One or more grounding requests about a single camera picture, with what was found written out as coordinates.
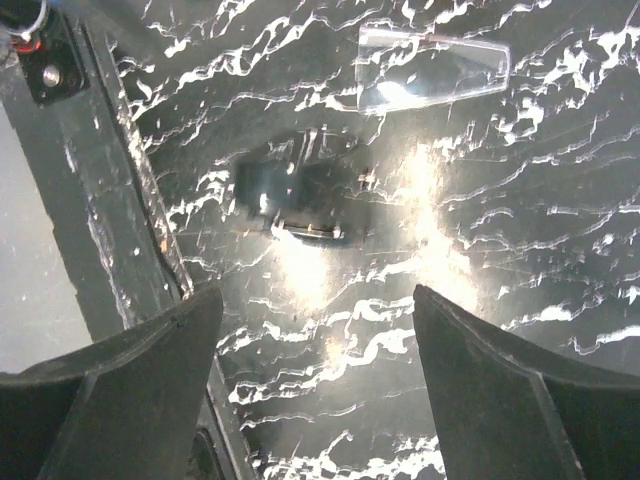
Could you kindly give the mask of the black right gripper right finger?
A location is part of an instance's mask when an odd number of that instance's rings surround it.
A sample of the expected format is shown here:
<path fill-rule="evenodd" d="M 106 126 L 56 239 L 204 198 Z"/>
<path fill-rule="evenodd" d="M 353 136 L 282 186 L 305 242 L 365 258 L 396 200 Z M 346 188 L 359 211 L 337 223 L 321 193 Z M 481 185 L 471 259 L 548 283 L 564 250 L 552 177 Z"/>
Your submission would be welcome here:
<path fill-rule="evenodd" d="M 423 285 L 413 323 L 448 478 L 638 478 L 638 377 L 548 351 Z"/>

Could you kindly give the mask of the clear plastic metronome cover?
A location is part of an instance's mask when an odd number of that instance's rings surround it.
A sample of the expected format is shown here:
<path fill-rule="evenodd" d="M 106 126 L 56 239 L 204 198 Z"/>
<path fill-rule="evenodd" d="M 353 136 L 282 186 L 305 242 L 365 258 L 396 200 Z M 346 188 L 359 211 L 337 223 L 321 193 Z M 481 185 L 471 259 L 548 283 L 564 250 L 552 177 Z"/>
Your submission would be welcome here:
<path fill-rule="evenodd" d="M 510 71 L 511 51 L 502 43 L 362 26 L 357 110 L 381 115 L 503 92 Z"/>

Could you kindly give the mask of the black metronome body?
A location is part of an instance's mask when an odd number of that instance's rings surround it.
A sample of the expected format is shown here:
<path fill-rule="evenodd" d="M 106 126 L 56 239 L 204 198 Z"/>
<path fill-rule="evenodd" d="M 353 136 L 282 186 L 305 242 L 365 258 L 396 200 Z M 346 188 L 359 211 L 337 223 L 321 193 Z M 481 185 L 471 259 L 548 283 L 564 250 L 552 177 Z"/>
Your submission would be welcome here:
<path fill-rule="evenodd" d="M 234 162 L 234 198 L 262 231 L 320 246 L 362 244 L 373 216 L 376 164 L 356 136 L 289 131 Z"/>

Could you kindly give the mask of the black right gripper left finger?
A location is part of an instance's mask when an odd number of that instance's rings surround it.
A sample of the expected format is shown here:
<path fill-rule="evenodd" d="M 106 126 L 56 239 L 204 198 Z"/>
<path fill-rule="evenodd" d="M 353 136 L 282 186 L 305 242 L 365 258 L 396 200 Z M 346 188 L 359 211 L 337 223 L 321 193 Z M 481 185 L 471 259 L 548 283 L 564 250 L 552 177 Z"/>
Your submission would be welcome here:
<path fill-rule="evenodd" d="M 103 341 L 1 376 L 4 479 L 181 479 L 223 300 L 208 287 Z"/>

